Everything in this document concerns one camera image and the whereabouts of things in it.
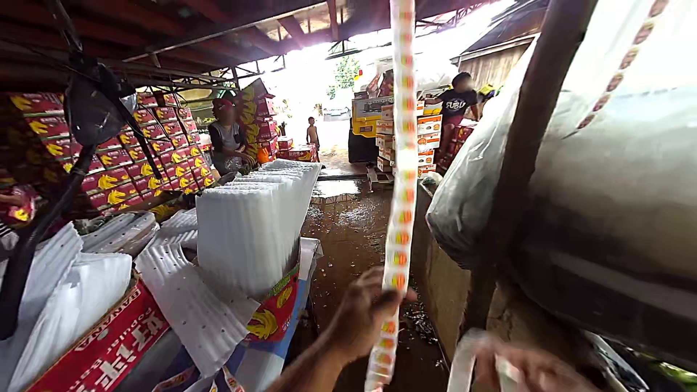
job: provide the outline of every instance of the tree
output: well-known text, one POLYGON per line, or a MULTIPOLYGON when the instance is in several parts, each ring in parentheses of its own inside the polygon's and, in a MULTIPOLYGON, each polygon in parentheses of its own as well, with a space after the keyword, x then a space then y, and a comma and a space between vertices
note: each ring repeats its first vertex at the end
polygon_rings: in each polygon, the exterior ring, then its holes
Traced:
POLYGON ((337 69, 334 71, 335 83, 327 88, 327 96, 329 96, 329 99, 334 99, 338 89, 353 88, 353 83, 355 77, 358 76, 359 70, 360 64, 355 58, 355 55, 350 54, 348 56, 343 56, 341 60, 337 62, 337 69))

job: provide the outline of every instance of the wooden post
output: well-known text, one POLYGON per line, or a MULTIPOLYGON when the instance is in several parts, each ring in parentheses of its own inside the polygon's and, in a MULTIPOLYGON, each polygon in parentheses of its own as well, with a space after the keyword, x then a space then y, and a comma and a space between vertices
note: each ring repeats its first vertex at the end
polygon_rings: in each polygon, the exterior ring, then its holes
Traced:
POLYGON ((487 322, 496 288, 497 267, 508 250, 528 206, 528 183, 537 152, 557 103, 562 82, 588 27, 597 0, 552 0, 542 22, 537 47, 523 79, 518 106, 508 132, 503 165, 482 242, 489 263, 472 271, 460 334, 487 322))

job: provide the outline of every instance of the black t-shirt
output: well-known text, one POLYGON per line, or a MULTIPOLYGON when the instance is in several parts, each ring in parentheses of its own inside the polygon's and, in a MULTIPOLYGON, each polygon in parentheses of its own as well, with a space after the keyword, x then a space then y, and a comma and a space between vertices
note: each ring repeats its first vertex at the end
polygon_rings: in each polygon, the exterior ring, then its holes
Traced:
POLYGON ((477 104, 477 92, 474 90, 458 93, 454 89, 445 90, 438 99, 443 101, 443 109, 441 114, 443 118, 462 116, 465 110, 471 105, 477 104))

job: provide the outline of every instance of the pallet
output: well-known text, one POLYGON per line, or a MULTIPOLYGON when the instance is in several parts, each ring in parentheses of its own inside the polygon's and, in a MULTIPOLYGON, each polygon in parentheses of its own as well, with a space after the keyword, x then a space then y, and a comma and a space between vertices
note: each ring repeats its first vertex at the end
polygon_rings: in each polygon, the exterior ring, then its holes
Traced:
POLYGON ((368 179, 370 180, 370 190, 392 189, 395 184, 395 177, 392 173, 376 172, 374 167, 368 167, 368 179))

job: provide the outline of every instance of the concrete floor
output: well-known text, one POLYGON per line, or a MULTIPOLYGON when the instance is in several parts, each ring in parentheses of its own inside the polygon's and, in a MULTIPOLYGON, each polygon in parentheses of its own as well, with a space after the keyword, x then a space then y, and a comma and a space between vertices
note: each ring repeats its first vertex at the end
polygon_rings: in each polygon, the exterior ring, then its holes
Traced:
MULTIPOLYGON (((383 263, 392 193, 368 189, 366 181, 320 181, 315 187, 302 235, 320 239, 324 250, 310 293, 319 332, 329 324, 349 283, 383 263)), ((387 391, 444 391, 447 387, 443 355, 432 335, 423 331, 420 309, 419 304, 401 309, 395 377, 387 391)), ((306 339, 301 345, 309 343, 306 339)), ((361 391, 366 367, 363 359, 345 368, 335 391, 361 391)))

